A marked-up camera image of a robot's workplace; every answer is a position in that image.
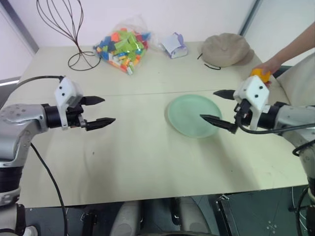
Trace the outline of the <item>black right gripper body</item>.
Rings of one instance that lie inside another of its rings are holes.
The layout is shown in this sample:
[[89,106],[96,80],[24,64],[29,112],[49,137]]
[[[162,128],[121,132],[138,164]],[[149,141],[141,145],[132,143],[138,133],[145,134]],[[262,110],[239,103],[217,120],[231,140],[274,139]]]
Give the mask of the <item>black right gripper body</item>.
[[247,99],[242,99],[240,104],[234,108],[235,123],[240,126],[249,126],[252,120],[252,111],[250,110],[251,104]]

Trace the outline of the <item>person's bare hand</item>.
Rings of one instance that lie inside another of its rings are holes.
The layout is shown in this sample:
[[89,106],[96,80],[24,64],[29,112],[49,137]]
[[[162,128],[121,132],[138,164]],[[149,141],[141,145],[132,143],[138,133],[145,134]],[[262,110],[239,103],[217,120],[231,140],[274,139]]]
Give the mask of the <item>person's bare hand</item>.
[[276,59],[270,59],[260,65],[257,65],[251,72],[251,75],[258,76],[261,81],[269,87],[271,85],[270,77],[273,75],[279,68],[281,64]]

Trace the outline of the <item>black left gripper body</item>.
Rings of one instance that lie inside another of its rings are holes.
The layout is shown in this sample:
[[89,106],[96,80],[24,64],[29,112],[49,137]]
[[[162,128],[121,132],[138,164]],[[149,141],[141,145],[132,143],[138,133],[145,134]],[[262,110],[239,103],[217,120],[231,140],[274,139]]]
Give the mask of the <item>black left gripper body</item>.
[[67,108],[66,117],[70,128],[86,127],[86,120],[82,117],[82,113],[84,112],[82,105],[86,105],[86,97],[84,96],[74,107]]

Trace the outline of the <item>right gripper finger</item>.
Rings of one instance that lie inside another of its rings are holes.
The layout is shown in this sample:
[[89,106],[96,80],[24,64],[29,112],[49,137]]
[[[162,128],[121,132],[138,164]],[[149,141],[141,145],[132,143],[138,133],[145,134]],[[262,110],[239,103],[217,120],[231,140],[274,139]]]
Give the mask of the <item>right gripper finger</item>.
[[208,123],[210,123],[211,125],[225,129],[232,134],[235,134],[238,129],[238,124],[236,121],[231,123],[213,115],[200,115],[200,117],[203,118]]
[[234,92],[235,90],[232,90],[232,89],[222,89],[222,90],[213,92],[213,94],[224,99],[234,100],[234,96],[233,96]]

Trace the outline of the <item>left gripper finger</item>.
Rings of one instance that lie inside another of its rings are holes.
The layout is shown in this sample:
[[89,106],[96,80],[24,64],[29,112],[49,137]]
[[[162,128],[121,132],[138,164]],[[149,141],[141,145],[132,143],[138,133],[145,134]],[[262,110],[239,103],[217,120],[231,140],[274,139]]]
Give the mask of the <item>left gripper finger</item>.
[[105,99],[98,96],[84,96],[82,97],[82,105],[91,106],[104,102]]
[[98,118],[95,121],[86,122],[86,131],[104,128],[112,124],[115,120],[115,118]]

